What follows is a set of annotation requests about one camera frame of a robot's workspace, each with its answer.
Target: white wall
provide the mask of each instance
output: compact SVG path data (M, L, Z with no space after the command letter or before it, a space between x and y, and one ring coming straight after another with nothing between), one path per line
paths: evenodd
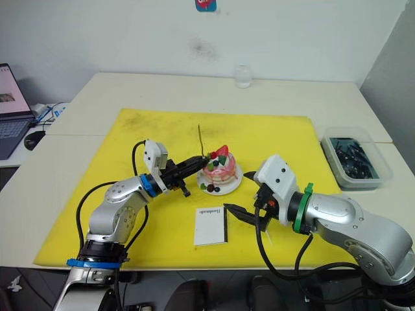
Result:
M406 0L0 0L0 62L29 100L70 100L97 71L361 85Z

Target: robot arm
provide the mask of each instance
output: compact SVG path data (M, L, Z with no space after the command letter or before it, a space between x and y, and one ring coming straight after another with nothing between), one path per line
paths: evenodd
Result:
M139 211L156 196L169 190L190 192L184 179L205 167L209 159L194 156L175 164L167 159L161 143L147 140L145 164L150 174L134 176L114 183L104 201L89 219L84 247L76 259L69 259L68 279L54 310L115 310L115 293L111 288L115 271L126 260L124 243L130 237Z
M259 185L254 206L267 211L260 218L262 231L271 218L283 225L292 222L295 232L318 233L325 241L345 249L376 284L384 288L415 284L412 239L395 222L365 211L351 198L314 194L312 184L301 193L294 173L278 155L245 176ZM245 209L226 207L239 219L254 223L254 216Z

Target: white card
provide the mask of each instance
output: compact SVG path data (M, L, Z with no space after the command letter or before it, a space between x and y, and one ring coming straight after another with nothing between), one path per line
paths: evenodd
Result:
M197 209L195 245L220 244L227 241L226 210L223 206Z

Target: clear plastic box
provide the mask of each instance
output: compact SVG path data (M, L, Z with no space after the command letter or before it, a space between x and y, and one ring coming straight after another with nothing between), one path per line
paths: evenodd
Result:
M392 170L362 128L328 128L321 145L337 183L343 190L376 189L392 178Z

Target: white plate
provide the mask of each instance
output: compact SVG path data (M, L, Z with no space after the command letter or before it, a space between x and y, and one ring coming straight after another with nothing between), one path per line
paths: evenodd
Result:
M200 188L201 184L204 183L206 186L208 186L211 182L205 177L205 175L203 175L202 170L199 170L197 172L197 185L199 186L199 190L207 194L211 194L212 196L223 196L225 194L231 193L241 184L242 179L243 179L243 173L242 173L242 170L239 164L236 164L235 177L236 178L234 178L233 181L230 183L227 183L225 185L215 185L215 187L220 188L219 192L215 192L215 191L209 192L208 190L202 190Z

